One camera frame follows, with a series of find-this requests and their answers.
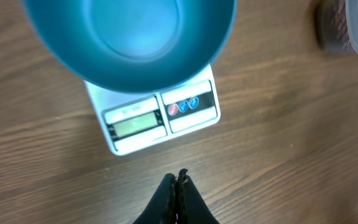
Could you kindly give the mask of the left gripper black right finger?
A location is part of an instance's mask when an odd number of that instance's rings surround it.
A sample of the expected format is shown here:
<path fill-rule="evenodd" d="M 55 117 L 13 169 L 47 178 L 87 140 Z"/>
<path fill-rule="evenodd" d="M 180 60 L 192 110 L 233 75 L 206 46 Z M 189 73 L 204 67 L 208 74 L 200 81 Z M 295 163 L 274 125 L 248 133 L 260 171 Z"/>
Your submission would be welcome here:
<path fill-rule="evenodd" d="M 187 172 L 187 169 L 182 169 L 176 182 L 177 223 L 219 224 Z"/>

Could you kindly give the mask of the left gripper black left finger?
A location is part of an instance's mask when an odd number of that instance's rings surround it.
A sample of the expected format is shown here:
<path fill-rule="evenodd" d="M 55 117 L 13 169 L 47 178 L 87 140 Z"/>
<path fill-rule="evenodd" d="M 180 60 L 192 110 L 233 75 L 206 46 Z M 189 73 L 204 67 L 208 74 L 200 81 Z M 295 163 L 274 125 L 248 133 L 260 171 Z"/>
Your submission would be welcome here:
<path fill-rule="evenodd" d="M 176 224 L 175 185 L 175 176 L 166 174 L 134 224 Z"/>

